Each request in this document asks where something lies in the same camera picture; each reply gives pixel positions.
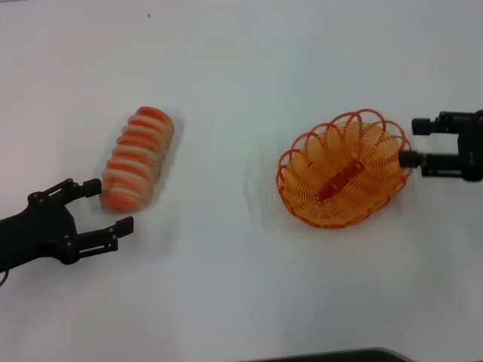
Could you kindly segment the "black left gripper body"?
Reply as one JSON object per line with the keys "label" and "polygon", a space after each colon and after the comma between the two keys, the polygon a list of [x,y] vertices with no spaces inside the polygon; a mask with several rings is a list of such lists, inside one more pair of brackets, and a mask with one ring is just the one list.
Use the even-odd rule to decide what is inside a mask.
{"label": "black left gripper body", "polygon": [[66,205],[66,188],[29,195],[26,209],[1,221],[1,271],[8,272],[42,257],[69,265],[78,260],[75,222]]}

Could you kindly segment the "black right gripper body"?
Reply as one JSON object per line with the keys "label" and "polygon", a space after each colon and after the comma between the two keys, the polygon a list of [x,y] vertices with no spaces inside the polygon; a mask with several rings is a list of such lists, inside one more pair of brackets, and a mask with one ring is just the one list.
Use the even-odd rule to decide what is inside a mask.
{"label": "black right gripper body", "polygon": [[460,131],[457,146],[461,177],[468,182],[482,181],[482,110]]}

